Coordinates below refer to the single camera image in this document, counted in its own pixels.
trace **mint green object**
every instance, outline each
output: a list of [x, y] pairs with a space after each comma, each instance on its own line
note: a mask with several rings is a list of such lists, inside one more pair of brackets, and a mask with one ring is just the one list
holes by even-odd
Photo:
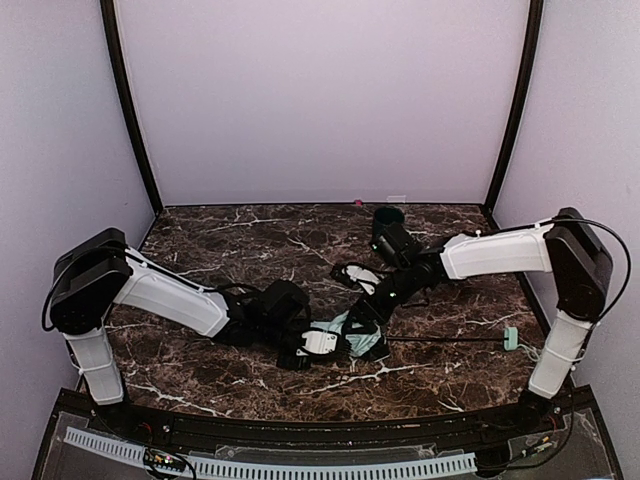
[[[324, 330], [325, 332], [336, 332], [340, 333], [342, 330], [342, 325], [347, 321], [347, 316], [349, 312], [344, 312], [338, 315], [336, 318], [331, 320], [330, 322], [311, 322], [311, 326], [313, 328], [319, 328]], [[359, 327], [360, 325], [357, 323], [353, 324], [354, 327]], [[367, 333], [367, 334], [356, 334], [356, 335], [347, 335], [346, 339], [351, 344], [351, 351], [349, 355], [352, 357], [361, 357], [366, 352], [369, 351], [371, 347], [373, 347], [381, 337], [380, 327], [375, 331], [375, 333]]]
[[518, 348], [518, 329], [516, 327], [507, 327], [504, 329], [504, 349], [512, 352]]

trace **brown marble surface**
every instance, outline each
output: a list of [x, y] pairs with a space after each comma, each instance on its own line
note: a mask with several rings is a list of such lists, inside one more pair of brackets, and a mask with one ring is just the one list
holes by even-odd
[[[265, 288], [291, 279], [326, 320], [358, 298], [329, 277], [334, 263], [382, 263], [371, 253], [377, 205], [176, 207], [164, 211], [142, 252], [205, 285]], [[486, 229], [478, 207], [402, 205], [406, 227], [423, 243]], [[517, 326], [540, 347], [543, 335], [513, 275], [438, 287], [427, 308], [397, 309], [389, 335], [499, 337]], [[298, 373], [276, 368], [274, 351], [222, 346], [180, 325], [129, 307], [107, 331], [132, 400], [172, 411], [252, 420], [348, 421], [409, 418], [515, 402], [533, 369], [519, 349], [496, 344], [393, 343], [381, 363], [315, 363]]]

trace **purple wall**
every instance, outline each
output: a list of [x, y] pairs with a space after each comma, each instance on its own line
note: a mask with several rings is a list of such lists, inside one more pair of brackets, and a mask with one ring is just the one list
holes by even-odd
[[[573, 205], [640, 251], [640, 9], [635, 0], [547, 2], [520, 135], [498, 202], [500, 225], [529, 222]], [[615, 255], [611, 292], [624, 257]], [[551, 316], [553, 280], [531, 275]], [[626, 478], [640, 478], [640, 285], [596, 330], [576, 379], [590, 383]]]
[[152, 220], [97, 1], [0, 3], [0, 477], [30, 478], [61, 386], [76, 373], [40, 330], [55, 259], [108, 226]]
[[163, 199], [482, 202], [528, 3], [118, 2]]

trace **light blue cloth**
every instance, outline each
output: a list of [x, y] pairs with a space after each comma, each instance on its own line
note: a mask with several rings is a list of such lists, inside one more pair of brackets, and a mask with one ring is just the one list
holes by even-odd
[[[313, 328], [319, 328], [327, 332], [340, 333], [342, 330], [342, 325], [344, 325], [344, 322], [347, 321], [348, 315], [349, 312], [346, 311], [338, 315], [330, 322], [311, 322], [311, 326]], [[358, 323], [354, 323], [353, 326], [357, 328], [361, 325]], [[382, 337], [382, 334], [380, 333], [380, 327], [376, 327], [376, 331], [374, 333], [348, 334], [346, 336], [346, 339], [351, 344], [351, 352], [349, 353], [349, 355], [356, 358], [361, 357], [362, 355], [367, 353], [378, 340], [380, 340], [380, 337]]]

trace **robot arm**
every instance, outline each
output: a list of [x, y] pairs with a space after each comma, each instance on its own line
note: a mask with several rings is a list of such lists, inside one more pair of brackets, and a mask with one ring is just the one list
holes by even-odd
[[[611, 255], [591, 228], [562, 219], [582, 217], [566, 208], [553, 219], [529, 227], [461, 234], [426, 250], [402, 225], [391, 224], [372, 240], [371, 247], [396, 270], [374, 282], [372, 293], [360, 297], [349, 312], [347, 329], [354, 323], [370, 328], [385, 324], [396, 306], [442, 282], [493, 273], [553, 272], [558, 310], [528, 390], [544, 399], [554, 397], [600, 319], [612, 269]], [[348, 284], [358, 282], [363, 273], [351, 265], [339, 265], [332, 276]]]
[[296, 317], [308, 309], [309, 297], [293, 283], [278, 280], [244, 295], [205, 288], [146, 259], [114, 228], [63, 255], [54, 278], [47, 302], [52, 328], [63, 333], [98, 405], [124, 398], [103, 327], [112, 304], [141, 308], [220, 343], [248, 346], [262, 340], [279, 349], [278, 364], [285, 368], [292, 361], [308, 367], [310, 357], [329, 355], [338, 346], [339, 335], [302, 334], [310, 319]]

